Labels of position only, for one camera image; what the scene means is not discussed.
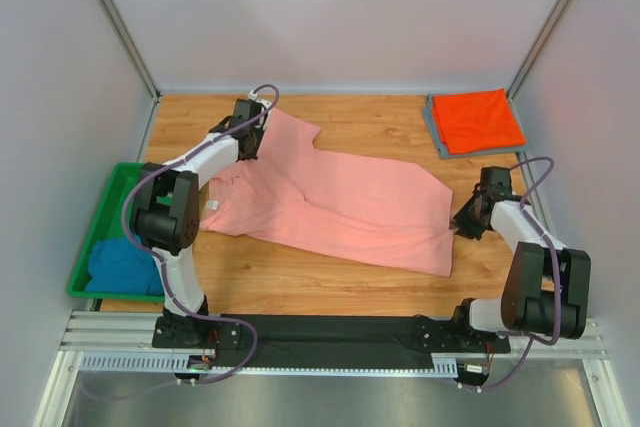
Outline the pink t-shirt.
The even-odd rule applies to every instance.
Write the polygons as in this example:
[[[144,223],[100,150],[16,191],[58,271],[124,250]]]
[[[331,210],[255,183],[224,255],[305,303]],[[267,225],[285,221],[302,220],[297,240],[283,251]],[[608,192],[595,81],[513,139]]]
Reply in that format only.
[[[274,110],[257,159],[210,181],[201,230],[449,276],[452,191],[415,163],[320,150],[320,132]]]

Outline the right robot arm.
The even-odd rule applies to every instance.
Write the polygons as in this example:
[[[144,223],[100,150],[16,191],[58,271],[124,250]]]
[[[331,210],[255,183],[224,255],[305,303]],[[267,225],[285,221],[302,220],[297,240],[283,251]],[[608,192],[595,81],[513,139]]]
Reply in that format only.
[[[500,298],[465,299],[453,319],[472,331],[520,333],[552,345],[586,328],[591,259],[557,240],[514,193],[505,167],[484,167],[471,198],[453,216],[457,236],[480,240],[492,231],[513,258]]]

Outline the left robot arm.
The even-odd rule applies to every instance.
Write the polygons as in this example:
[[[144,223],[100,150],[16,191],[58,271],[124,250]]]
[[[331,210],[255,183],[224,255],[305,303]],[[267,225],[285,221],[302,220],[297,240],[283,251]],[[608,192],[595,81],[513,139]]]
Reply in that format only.
[[[195,147],[164,163],[142,165],[127,196],[123,231],[156,263],[164,309],[179,317],[207,318],[206,296],[195,273],[193,244],[200,226],[200,191],[225,168],[254,160],[275,103],[252,92]]]

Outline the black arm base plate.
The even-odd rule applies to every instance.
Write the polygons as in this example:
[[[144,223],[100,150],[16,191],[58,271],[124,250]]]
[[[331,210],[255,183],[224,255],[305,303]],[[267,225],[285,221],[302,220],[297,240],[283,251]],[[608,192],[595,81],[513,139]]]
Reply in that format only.
[[[251,332],[240,324],[245,321],[242,316],[232,320],[225,315],[221,320],[204,321],[165,312],[156,320],[152,345],[156,348],[248,348]],[[511,351],[506,339],[475,331],[460,320],[435,320],[423,315],[409,317],[417,320],[418,336],[429,353],[506,354]]]

